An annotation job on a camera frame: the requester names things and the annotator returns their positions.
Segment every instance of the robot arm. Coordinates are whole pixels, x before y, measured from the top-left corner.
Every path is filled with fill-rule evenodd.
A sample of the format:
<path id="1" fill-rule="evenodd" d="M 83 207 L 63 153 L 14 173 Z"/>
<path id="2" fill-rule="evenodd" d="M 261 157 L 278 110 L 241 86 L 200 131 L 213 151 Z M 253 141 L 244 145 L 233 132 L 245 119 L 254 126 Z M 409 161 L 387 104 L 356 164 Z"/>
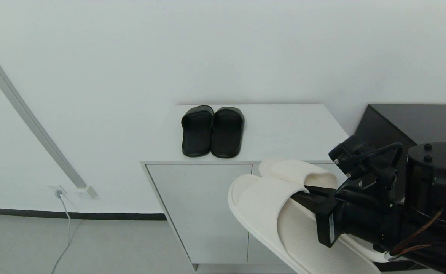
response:
<path id="1" fill-rule="evenodd" d="M 395 150 L 392 162 L 383 154 Z M 352 135 L 329 156 L 349 178 L 338 189 L 307 187 L 292 198 L 315 213 L 319 242 L 331 247 L 338 236 L 352 234 L 392 257 L 404 256 L 446 273 L 446 143 L 408 151 L 404 202 L 391 191 L 402 145 L 374 149 Z M 375 182 L 363 187 L 361 178 Z"/>

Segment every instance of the cabinet door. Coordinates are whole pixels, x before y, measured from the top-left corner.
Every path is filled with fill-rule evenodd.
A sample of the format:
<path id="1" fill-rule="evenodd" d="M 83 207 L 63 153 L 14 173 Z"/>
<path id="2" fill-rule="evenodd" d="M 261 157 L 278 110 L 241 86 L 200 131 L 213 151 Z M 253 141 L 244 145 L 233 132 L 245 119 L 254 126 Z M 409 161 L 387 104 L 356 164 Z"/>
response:
<path id="1" fill-rule="evenodd" d="M 338 184 L 341 185 L 346 181 L 347 177 L 335 164 L 314 164 L 322 167 L 336 175 Z M 258 165 L 253 165 L 252 172 L 254 175 L 261 176 L 258 171 Z M 265 245 L 260 243 L 252 234 L 248 239 L 248 262 L 249 263 L 284 263 L 272 253 Z"/>
<path id="2" fill-rule="evenodd" d="M 248 232 L 228 207 L 246 165 L 147 165 L 192 263 L 246 263 Z"/>

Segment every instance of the black cable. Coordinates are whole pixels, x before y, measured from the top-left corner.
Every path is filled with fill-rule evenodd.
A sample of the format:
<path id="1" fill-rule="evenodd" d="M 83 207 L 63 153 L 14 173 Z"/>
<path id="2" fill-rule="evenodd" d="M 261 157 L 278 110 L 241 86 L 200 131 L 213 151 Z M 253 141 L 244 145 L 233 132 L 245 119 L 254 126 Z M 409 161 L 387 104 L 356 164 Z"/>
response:
<path id="1" fill-rule="evenodd" d="M 365 152 L 365 153 L 362 153 L 362 154 L 353 155 L 353 156 L 350 157 L 350 159 L 363 161 L 365 159 L 374 158 L 374 157 L 377 157 L 379 155 L 385 154 L 388 151 L 391 151 L 393 149 L 397 150 L 396 153 L 395 153 L 395 156 L 394 156 L 394 158 L 392 160 L 392 163 L 391 163 L 391 165 L 393 167 L 395 167 L 397 165 L 397 163 L 399 162 L 399 159 L 400 159 L 400 157 L 402 155 L 402 151 L 404 150 L 404 146 L 401 143 L 398 143 L 398 142 L 386 145 L 384 147 L 378 148 L 378 149 L 373 150 L 373 151 L 368 151 L 368 152 Z"/>

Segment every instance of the floor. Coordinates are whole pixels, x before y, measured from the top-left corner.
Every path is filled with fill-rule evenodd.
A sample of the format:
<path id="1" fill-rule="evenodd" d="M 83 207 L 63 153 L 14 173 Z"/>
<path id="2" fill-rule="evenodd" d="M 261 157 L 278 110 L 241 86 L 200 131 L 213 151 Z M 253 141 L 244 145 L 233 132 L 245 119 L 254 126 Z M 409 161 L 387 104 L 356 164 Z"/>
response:
<path id="1" fill-rule="evenodd" d="M 0 215 L 0 274 L 50 274 L 66 247 L 67 224 L 64 219 Z M 56 274 L 193 273 L 165 221 L 72 220 L 71 235 Z"/>

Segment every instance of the white terry slipper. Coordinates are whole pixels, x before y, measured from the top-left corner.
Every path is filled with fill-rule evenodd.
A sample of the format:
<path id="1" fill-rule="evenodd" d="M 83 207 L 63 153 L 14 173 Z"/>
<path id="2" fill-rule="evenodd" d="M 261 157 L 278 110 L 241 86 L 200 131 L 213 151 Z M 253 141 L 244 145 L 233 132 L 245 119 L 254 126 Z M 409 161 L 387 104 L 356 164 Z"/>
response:
<path id="1" fill-rule="evenodd" d="M 380 274 L 344 243 L 319 243 L 310 211 L 290 198 L 302 190 L 303 184 L 243 175 L 232 183 L 228 204 L 245 229 L 298 274 Z"/>
<path id="2" fill-rule="evenodd" d="M 271 176 L 297 184 L 304 184 L 305 186 L 309 185 L 337 189 L 340 185 L 339 182 L 336 180 L 336 177 L 327 170 L 299 160 L 284 160 L 277 158 L 266 159 L 263 160 L 260 165 L 258 165 L 258 171 L 260 172 L 262 177 Z M 327 177 L 320 177 L 320 179 L 310 179 L 310 177 L 308 177 L 310 173 L 321 175 L 327 174 Z M 310 213 L 310 217 L 315 220 L 314 213 L 309 210 L 307 212 Z M 342 241 L 353 251 L 361 254 L 368 260 L 379 263 L 389 262 L 389 260 L 387 260 L 387 258 L 385 257 L 385 253 L 380 253 L 374 250 L 372 244 L 367 241 L 348 234 L 342 234 L 338 238 L 338 240 Z"/>

